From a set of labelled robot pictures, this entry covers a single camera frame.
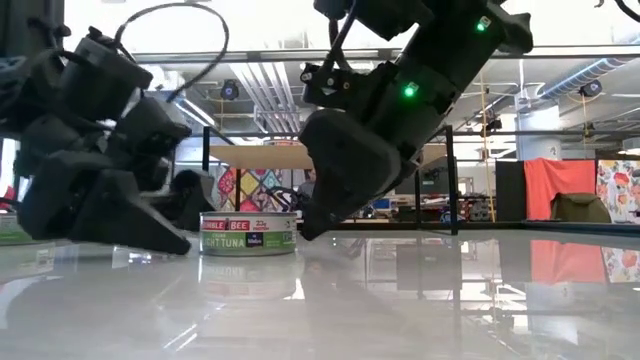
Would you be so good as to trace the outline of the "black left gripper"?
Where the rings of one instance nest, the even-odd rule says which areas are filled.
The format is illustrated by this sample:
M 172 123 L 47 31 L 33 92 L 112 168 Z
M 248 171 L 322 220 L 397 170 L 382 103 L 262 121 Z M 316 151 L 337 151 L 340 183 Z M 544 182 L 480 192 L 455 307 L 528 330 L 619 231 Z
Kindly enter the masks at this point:
M 35 119 L 20 136 L 14 161 L 18 175 L 36 173 L 18 207 L 19 225 L 34 240 L 188 253 L 191 243 L 177 228 L 197 232 L 200 214 L 216 211 L 215 179 L 183 170 L 167 192 L 149 196 L 151 205 L 138 188 L 163 187 L 170 153 L 190 135 L 179 111 L 154 97 L 136 103 L 110 135 L 75 129 L 51 115 Z

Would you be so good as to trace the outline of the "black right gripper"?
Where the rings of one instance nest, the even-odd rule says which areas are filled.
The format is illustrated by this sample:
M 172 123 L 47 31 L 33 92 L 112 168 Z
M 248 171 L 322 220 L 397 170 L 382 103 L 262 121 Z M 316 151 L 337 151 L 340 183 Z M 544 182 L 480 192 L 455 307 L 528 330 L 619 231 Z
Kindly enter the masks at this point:
M 450 79 L 428 66 L 389 63 L 384 74 L 369 118 L 373 132 L 344 112 L 318 110 L 299 134 L 316 171 L 311 199 L 303 205 L 301 234 L 307 240 L 412 175 L 415 162 L 410 158 L 460 97 Z

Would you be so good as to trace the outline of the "colourful patchwork quilt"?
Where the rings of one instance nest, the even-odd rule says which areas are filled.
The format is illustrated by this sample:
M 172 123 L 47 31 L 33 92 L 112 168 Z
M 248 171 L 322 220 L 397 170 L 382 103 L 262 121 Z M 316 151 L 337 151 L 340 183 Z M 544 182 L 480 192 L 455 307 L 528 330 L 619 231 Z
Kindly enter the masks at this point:
M 215 184 L 212 199 L 216 210 L 236 209 L 236 185 L 240 184 L 239 209 L 242 212 L 280 212 L 282 206 L 267 194 L 272 187 L 294 188 L 296 172 L 292 169 L 236 169 L 216 166 L 212 170 Z

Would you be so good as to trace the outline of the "white glossy table sheet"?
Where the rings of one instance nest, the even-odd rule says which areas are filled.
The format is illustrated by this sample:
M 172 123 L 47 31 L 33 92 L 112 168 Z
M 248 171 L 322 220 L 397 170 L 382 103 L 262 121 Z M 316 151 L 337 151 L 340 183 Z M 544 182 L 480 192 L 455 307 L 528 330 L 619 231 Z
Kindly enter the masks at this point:
M 0 360 L 640 360 L 640 240 L 336 232 L 247 258 L 6 246 Z

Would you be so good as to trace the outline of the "white round column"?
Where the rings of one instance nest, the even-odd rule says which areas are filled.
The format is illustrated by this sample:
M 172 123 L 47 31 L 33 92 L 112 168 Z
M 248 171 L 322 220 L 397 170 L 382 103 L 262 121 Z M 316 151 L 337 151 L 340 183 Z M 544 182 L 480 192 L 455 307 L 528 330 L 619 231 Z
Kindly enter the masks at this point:
M 557 105 L 539 110 L 520 111 L 516 117 L 516 156 L 518 160 L 545 158 L 560 160 L 561 139 L 553 131 L 561 129 Z

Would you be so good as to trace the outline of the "black panel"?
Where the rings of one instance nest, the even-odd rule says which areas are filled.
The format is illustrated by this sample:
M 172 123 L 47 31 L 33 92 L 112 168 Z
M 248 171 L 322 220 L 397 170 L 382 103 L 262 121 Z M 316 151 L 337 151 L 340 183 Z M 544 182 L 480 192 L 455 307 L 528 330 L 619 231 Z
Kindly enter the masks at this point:
M 499 161 L 495 165 L 497 220 L 519 222 L 526 219 L 524 163 Z

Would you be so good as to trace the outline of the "grey overhead frame beam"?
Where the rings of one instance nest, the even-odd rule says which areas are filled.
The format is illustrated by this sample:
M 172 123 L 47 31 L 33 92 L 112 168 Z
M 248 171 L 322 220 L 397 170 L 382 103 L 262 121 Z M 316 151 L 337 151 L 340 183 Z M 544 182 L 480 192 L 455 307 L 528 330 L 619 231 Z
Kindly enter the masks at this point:
M 392 60 L 401 54 L 400 48 L 347 49 L 347 60 Z M 222 58 L 222 63 L 251 62 L 317 62 L 328 53 L 325 49 L 278 49 L 230 51 Z M 215 52 L 192 53 L 137 53 L 134 59 L 139 64 L 207 64 L 213 60 Z M 613 44 L 593 46 L 540 46 L 523 55 L 495 52 L 492 60 L 507 59 L 599 59 L 640 57 L 639 44 Z

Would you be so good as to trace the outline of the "orange cloth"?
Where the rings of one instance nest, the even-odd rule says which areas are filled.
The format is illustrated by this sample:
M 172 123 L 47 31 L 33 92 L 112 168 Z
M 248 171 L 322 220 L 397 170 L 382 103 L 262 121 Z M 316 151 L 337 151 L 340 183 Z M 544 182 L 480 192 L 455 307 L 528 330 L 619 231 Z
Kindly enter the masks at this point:
M 596 193 L 594 160 L 526 160 L 524 174 L 528 220 L 549 220 L 558 193 Z

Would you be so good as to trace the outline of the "person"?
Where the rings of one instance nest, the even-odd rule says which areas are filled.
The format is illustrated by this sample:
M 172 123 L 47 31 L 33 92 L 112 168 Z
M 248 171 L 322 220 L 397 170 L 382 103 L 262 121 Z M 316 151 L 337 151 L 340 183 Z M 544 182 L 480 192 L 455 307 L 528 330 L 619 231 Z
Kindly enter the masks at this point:
M 305 181 L 299 185 L 297 192 L 301 195 L 305 195 L 309 198 L 313 196 L 313 191 L 316 183 L 316 172 L 314 169 L 305 171 Z

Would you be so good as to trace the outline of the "white ceiling box unit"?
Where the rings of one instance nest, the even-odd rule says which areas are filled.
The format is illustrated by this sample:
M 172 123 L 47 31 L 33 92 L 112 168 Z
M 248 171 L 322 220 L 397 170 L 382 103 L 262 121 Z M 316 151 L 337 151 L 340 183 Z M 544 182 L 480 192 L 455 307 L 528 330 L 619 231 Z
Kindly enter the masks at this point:
M 147 66 L 146 69 L 153 76 L 147 92 L 162 100 L 185 83 L 184 77 L 178 71 L 165 70 L 160 66 Z

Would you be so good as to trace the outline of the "large silver air duct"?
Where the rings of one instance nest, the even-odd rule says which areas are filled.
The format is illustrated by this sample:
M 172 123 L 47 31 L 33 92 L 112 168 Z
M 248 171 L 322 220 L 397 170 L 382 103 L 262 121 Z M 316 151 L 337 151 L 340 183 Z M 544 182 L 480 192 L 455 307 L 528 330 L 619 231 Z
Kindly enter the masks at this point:
M 571 91 L 598 80 L 614 70 L 631 62 L 631 57 L 600 57 L 573 68 L 568 73 L 550 83 L 536 89 L 536 97 L 542 100 L 553 100 L 567 95 Z

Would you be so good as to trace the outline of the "black background station frame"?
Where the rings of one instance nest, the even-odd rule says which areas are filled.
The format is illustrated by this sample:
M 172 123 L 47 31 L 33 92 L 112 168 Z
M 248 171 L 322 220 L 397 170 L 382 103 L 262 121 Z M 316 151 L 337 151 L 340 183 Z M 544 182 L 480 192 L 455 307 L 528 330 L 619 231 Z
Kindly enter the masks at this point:
M 511 132 L 466 132 L 466 131 L 454 131 L 453 136 L 640 136 L 640 130 L 524 130 L 524 131 L 511 131 Z

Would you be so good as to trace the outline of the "black aluminium table frame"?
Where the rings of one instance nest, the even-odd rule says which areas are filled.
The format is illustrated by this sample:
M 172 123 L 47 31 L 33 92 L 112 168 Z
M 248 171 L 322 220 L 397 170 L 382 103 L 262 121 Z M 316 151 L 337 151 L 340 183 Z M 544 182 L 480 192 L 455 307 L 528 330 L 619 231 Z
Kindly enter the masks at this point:
M 339 231 L 409 231 L 409 230 L 451 230 L 449 223 L 340 223 L 333 227 Z M 640 225 L 609 223 L 577 223 L 557 221 L 521 222 L 462 222 L 456 226 L 462 230 L 531 230 L 567 233 L 612 235 L 620 237 L 640 237 Z

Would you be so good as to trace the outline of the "floral cloth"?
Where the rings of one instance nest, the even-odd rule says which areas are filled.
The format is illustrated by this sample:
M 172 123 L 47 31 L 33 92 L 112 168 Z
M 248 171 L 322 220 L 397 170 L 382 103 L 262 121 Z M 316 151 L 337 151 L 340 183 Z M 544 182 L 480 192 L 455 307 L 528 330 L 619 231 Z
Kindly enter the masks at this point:
M 599 160 L 596 193 L 613 223 L 640 224 L 640 161 Z

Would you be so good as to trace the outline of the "wooden shelf with black frame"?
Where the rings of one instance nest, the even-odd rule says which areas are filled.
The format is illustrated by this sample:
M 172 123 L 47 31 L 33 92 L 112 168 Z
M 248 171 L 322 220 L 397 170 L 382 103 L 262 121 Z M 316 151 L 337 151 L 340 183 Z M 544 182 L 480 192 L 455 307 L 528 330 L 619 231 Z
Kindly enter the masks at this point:
M 453 150 L 453 129 L 450 125 L 444 126 L 435 132 L 436 136 L 442 135 L 445 141 L 439 145 L 427 145 L 421 154 L 422 168 L 431 167 L 433 162 L 445 158 L 448 172 L 448 200 L 449 220 L 447 222 L 425 221 L 422 213 L 425 209 L 434 211 L 433 205 L 425 206 L 422 201 L 426 198 L 421 193 L 423 178 L 417 172 L 413 180 L 412 194 L 387 195 L 385 198 L 392 205 L 399 208 L 414 209 L 414 217 L 406 222 L 393 222 L 389 219 L 350 219 L 334 228 L 339 231 L 400 231 L 400 230 L 448 230 L 452 235 L 457 235 L 462 227 L 458 219 L 458 180 L 457 166 Z M 209 134 L 203 134 L 204 159 L 202 164 L 206 166 L 211 157 L 229 165 L 236 170 L 236 182 L 241 182 L 244 169 L 307 169 L 311 166 L 311 159 L 302 145 L 285 146 L 253 146 L 253 145 L 215 145 L 208 144 Z

